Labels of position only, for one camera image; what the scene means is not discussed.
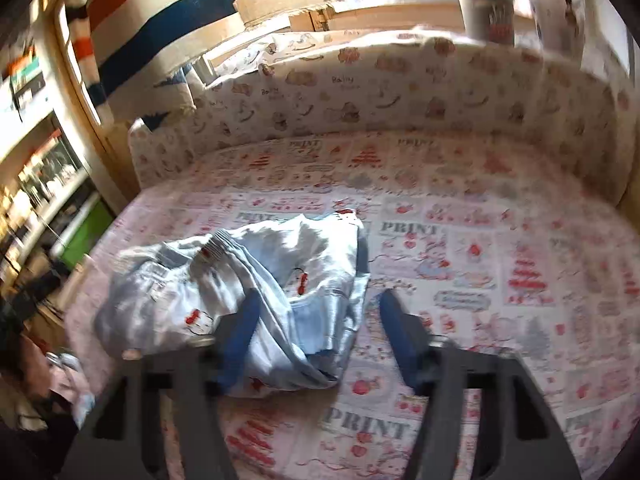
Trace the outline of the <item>translucent plastic cup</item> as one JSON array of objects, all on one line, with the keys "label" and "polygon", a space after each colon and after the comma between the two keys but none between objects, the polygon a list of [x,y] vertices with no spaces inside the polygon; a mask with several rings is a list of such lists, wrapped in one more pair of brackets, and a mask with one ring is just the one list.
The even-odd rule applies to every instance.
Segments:
[{"label": "translucent plastic cup", "polygon": [[530,0],[538,37],[544,50],[582,60],[585,37],[585,0]]}]

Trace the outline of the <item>teddy bear print headboard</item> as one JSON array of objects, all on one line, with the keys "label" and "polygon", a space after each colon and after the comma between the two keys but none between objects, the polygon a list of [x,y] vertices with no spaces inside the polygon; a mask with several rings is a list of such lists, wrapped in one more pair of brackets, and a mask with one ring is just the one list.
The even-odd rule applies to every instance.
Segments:
[{"label": "teddy bear print headboard", "polygon": [[128,142],[141,186],[230,146],[346,131],[510,136],[608,200],[628,185],[637,107],[626,73],[429,30],[282,32],[232,54],[194,110]]}]

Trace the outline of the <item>white shelf unit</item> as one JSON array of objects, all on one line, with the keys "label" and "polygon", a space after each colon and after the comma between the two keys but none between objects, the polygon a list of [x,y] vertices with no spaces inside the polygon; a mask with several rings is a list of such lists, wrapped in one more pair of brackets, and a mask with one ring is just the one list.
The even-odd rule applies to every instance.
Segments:
[{"label": "white shelf unit", "polygon": [[1,296],[55,266],[73,269],[78,230],[100,200],[29,46],[1,83]]}]

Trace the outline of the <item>striped hanging towel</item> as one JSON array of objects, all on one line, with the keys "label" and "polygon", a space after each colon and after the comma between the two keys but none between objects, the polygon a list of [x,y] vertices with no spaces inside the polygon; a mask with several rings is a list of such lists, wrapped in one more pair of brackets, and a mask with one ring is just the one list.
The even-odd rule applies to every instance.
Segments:
[{"label": "striped hanging towel", "polygon": [[74,55],[104,126],[155,129],[194,110],[191,62],[279,14],[334,0],[65,0]]}]

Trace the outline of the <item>light blue Hello Kitty pants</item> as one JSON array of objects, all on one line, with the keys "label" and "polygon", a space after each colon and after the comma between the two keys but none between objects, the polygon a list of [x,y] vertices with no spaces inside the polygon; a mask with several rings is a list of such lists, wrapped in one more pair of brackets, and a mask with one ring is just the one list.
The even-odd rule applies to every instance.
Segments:
[{"label": "light blue Hello Kitty pants", "polygon": [[255,289],[264,304],[231,395],[329,389],[346,370],[369,276],[352,211],[219,229],[120,252],[93,329],[114,359],[176,350],[213,335]]}]

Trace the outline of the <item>white bucket on sill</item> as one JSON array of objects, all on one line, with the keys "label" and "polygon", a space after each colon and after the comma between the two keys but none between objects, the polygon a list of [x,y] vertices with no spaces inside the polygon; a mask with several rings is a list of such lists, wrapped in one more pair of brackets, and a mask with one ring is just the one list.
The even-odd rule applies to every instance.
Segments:
[{"label": "white bucket on sill", "polygon": [[514,0],[459,0],[466,36],[514,45]]}]

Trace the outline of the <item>printed pink bed sheet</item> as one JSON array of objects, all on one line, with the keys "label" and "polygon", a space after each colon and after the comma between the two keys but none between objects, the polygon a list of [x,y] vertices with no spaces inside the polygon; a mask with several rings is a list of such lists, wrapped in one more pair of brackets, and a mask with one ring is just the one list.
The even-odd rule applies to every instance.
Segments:
[{"label": "printed pink bed sheet", "polygon": [[226,403],[243,479],[396,479],[422,399],[378,320],[391,288],[464,348],[522,357],[580,473],[613,463],[639,419],[639,239],[607,202],[529,146],[377,133],[228,148],[142,192],[93,249],[65,313],[99,390],[111,360],[92,329],[112,260],[128,246],[217,228],[355,211],[368,232],[363,324],[336,389]]}]

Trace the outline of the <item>green storage box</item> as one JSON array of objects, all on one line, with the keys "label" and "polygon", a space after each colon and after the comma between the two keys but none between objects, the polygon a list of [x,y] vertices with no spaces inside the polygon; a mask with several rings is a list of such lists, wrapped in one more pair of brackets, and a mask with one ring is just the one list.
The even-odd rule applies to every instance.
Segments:
[{"label": "green storage box", "polygon": [[51,248],[50,258],[73,270],[92,251],[114,219],[104,200],[94,193],[56,240]]}]

